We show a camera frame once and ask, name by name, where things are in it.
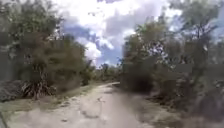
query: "dirt road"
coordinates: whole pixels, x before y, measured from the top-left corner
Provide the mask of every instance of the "dirt road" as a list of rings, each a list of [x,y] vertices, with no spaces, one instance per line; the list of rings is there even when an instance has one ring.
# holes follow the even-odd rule
[[[55,110],[17,112],[8,125],[10,128],[153,128],[138,120],[111,84],[70,98]]]

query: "tree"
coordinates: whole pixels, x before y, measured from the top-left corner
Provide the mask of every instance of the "tree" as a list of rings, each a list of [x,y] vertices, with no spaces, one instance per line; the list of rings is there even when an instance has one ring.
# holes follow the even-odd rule
[[[50,2],[14,1],[4,6],[0,19],[8,24],[4,32],[9,41],[3,46],[12,55],[14,79],[24,82],[24,96],[51,95],[62,88],[55,84],[86,79],[85,48],[71,35],[60,33],[62,19]]]

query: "white cloud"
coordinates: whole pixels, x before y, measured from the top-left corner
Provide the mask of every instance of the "white cloud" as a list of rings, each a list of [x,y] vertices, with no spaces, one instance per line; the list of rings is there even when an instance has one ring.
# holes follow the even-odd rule
[[[102,53],[99,49],[97,49],[96,44],[92,42],[88,42],[86,45],[86,56],[93,60],[93,62],[96,64],[96,61],[98,58],[102,56]]]
[[[113,3],[97,0],[52,0],[59,12],[66,14],[69,25],[88,28],[99,37],[99,46],[113,50],[121,47],[124,35],[147,17],[158,16],[166,0],[119,0]]]
[[[99,38],[98,41],[100,46],[107,46],[110,50],[114,49],[114,46],[108,40]]]

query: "sky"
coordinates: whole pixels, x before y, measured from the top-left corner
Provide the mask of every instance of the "sky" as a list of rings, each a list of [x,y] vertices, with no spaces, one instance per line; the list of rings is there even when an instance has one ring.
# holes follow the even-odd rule
[[[63,31],[85,45],[86,56],[96,66],[115,65],[122,57],[124,38],[147,18],[157,18],[167,0],[52,0],[65,19]],[[178,10],[166,11],[172,18]]]

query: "dense vegetation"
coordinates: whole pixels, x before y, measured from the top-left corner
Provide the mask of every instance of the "dense vegetation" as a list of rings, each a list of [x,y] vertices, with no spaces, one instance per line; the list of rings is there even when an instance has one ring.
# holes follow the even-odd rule
[[[60,31],[62,22],[50,2],[0,2],[1,51],[10,59],[10,81],[22,82],[23,96],[38,98],[88,84],[91,61],[84,46]]]
[[[178,29],[165,14],[138,26],[126,38],[121,61],[122,87],[151,94],[162,105],[223,117],[223,44],[216,19],[222,3],[209,0],[171,1],[182,11]]]

